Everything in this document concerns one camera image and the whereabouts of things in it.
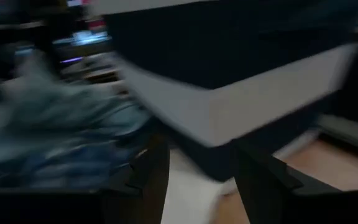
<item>blue cloth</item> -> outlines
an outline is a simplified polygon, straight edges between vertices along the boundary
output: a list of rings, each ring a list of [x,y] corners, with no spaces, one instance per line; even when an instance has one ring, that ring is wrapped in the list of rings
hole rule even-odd
[[[38,52],[0,110],[0,187],[89,188],[138,154],[152,134],[133,101],[52,80]]]

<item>floor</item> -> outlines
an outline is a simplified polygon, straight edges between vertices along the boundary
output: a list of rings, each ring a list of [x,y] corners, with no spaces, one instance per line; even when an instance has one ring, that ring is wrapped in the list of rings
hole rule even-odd
[[[358,157],[322,141],[285,159],[292,166],[341,190],[358,189]],[[212,224],[249,223],[238,192],[218,203]]]

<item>white surface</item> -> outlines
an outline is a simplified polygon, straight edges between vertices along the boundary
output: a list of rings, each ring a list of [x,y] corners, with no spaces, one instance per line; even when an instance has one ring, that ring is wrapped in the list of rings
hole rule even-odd
[[[317,134],[315,130],[305,132],[283,147],[276,157],[283,159],[302,149],[313,141]],[[172,150],[161,224],[207,224],[212,218],[220,196],[235,190],[237,186],[234,179],[225,183],[213,181],[179,150]]]
[[[325,133],[358,146],[358,122],[332,115],[322,116],[319,125]]]
[[[343,45],[215,90],[161,77],[125,60],[118,64],[129,89],[155,115],[213,147],[336,91],[355,48]]]
[[[207,0],[94,0],[91,11],[94,15],[115,14],[199,1]]]

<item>wooden floor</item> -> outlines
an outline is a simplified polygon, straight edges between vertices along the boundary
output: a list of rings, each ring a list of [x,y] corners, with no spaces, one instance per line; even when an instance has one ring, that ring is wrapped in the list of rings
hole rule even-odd
[[[322,141],[316,141],[285,159],[292,166],[341,190],[358,189],[358,157]],[[218,203],[213,224],[249,223],[238,192]]]

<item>blue fabric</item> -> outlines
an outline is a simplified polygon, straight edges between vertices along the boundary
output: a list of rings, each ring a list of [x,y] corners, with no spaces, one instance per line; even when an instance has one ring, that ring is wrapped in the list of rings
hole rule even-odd
[[[135,102],[52,80],[38,52],[19,72],[0,107],[0,187],[100,187],[147,144]]]

